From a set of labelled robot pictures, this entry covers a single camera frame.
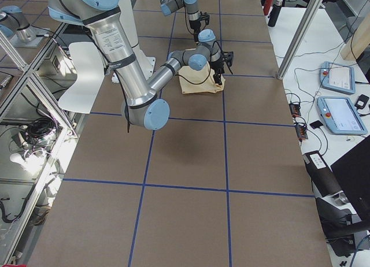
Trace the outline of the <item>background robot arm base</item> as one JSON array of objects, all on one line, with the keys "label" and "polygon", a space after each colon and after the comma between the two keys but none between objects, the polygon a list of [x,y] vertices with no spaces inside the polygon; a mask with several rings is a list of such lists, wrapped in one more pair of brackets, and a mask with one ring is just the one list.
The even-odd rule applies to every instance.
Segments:
[{"label": "background robot arm base", "polygon": [[33,28],[15,5],[1,8],[1,32],[14,47],[37,48],[41,39],[37,38],[37,29]]}]

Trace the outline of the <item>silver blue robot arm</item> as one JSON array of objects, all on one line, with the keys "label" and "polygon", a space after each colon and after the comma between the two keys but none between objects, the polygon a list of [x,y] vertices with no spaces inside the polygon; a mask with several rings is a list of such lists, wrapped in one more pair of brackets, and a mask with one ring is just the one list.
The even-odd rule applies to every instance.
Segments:
[{"label": "silver blue robot arm", "polygon": [[195,71],[209,65],[214,73],[213,81],[221,85],[225,68],[234,60],[231,51],[223,51],[211,29],[201,29],[201,21],[208,22],[209,15],[199,11],[198,0],[160,0],[161,11],[168,16],[179,9],[185,9],[197,44],[192,50],[178,50],[170,53],[167,61],[149,78],[128,39],[129,31],[121,21],[120,0],[48,0],[49,15],[54,20],[81,25],[88,28],[92,38],[115,71],[123,89],[125,101],[121,112],[129,125],[158,130],[168,121],[170,108],[167,101],[158,94],[184,66]]},{"label": "silver blue robot arm", "polygon": [[199,42],[199,34],[209,25],[210,15],[201,12],[198,0],[159,0],[160,8],[165,16],[184,9],[185,23],[188,32],[193,36],[196,43]]}]

